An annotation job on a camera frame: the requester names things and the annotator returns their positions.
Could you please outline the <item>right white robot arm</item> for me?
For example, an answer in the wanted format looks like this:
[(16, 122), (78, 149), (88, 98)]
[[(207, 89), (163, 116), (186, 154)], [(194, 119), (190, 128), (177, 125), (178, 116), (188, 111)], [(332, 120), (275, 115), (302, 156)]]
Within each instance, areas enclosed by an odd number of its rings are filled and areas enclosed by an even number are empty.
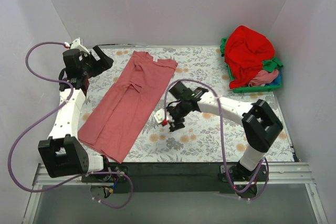
[(184, 128), (184, 118), (190, 112), (200, 112), (218, 115), (221, 122), (227, 119), (241, 125), (248, 146), (228, 174), (231, 179), (246, 181), (257, 176), (264, 156), (284, 128), (266, 101), (242, 102), (220, 97), (204, 83), (191, 90), (183, 79), (172, 82), (166, 93), (176, 99), (176, 105), (165, 104), (160, 111), (162, 115), (156, 117), (158, 124), (169, 125), (169, 130), (174, 132)]

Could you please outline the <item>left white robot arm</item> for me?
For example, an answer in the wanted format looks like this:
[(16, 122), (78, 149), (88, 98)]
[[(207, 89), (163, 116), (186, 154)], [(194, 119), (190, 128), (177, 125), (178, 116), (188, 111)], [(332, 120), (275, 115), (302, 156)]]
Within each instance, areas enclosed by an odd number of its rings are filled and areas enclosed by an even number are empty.
[(63, 177), (91, 173), (100, 182), (111, 178), (112, 170), (106, 165), (103, 155), (89, 155), (78, 141), (80, 111), (85, 102), (89, 78), (96, 77), (113, 65), (98, 46), (93, 48), (95, 58), (80, 39), (67, 45), (63, 52), (65, 68), (62, 69), (60, 104), (51, 132), (46, 140), (40, 141), (38, 151), (50, 177)]

